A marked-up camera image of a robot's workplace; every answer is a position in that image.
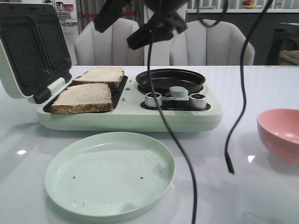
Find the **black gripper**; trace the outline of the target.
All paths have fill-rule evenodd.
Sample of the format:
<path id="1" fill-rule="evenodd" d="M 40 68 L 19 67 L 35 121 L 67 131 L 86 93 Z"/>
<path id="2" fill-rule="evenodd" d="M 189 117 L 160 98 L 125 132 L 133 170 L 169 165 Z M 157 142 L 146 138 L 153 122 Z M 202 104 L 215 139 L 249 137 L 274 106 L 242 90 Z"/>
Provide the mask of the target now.
<path id="1" fill-rule="evenodd" d="M 176 13 L 188 0 L 143 0 L 154 13 L 150 20 L 127 38 L 128 46 L 139 49 L 155 42 L 168 41 L 174 37 L 173 31 L 182 33 L 187 29 L 185 21 Z M 95 30 L 104 33 L 122 17 L 123 8 L 131 5 L 130 0 L 107 0 L 93 20 Z"/>

